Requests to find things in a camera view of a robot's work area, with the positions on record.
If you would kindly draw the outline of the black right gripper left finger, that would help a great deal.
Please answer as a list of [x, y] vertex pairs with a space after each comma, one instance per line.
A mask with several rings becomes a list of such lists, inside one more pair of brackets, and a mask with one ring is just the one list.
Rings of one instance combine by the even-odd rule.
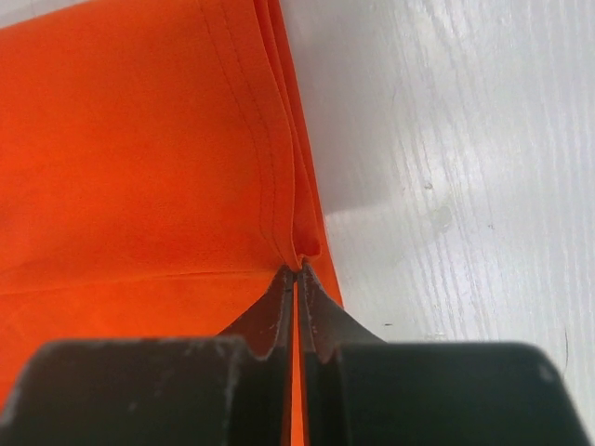
[[235, 347], [225, 389], [228, 445], [291, 442], [294, 283], [295, 274], [280, 268], [218, 336]]

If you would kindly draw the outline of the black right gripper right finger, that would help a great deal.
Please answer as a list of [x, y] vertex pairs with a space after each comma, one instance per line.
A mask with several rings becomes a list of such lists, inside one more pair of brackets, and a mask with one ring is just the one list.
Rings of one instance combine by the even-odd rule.
[[297, 304], [304, 441], [307, 445], [345, 445], [349, 423], [340, 349], [384, 341], [328, 295], [308, 263], [297, 274]]

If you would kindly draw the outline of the orange t shirt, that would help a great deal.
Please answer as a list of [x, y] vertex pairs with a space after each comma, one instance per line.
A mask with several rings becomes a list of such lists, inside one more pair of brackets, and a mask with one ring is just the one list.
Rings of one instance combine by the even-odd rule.
[[1, 441], [228, 445], [220, 332], [339, 298], [277, 1], [87, 1], [1, 32]]

